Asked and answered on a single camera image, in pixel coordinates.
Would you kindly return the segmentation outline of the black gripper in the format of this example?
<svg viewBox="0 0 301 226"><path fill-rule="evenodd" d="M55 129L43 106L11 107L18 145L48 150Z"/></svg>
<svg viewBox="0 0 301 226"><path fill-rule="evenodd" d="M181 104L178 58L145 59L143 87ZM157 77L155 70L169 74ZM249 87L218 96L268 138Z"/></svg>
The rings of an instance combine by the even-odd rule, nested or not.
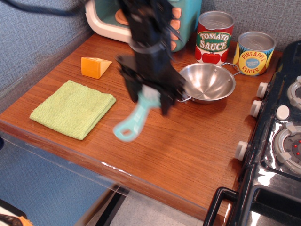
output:
<svg viewBox="0 0 301 226"><path fill-rule="evenodd" d="M121 66L121 74L131 100L136 103L142 85L148 85L161 93L162 115L167 115L169 109L182 98L186 80L171 64L172 52L170 46L159 45L155 51L142 53L147 48L133 49L134 55L119 55L116 60Z"/></svg>

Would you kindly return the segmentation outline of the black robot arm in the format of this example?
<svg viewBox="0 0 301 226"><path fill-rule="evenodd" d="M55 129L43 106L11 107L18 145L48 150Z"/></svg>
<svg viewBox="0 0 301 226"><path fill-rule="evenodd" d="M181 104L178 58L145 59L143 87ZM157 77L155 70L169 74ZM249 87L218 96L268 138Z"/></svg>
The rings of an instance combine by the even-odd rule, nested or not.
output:
<svg viewBox="0 0 301 226"><path fill-rule="evenodd" d="M170 25L173 6L166 0L120 0L119 7L129 23L133 56L117 57L120 72L133 102L144 85L160 93L161 111L167 115L182 98L185 79L171 64Z"/></svg>

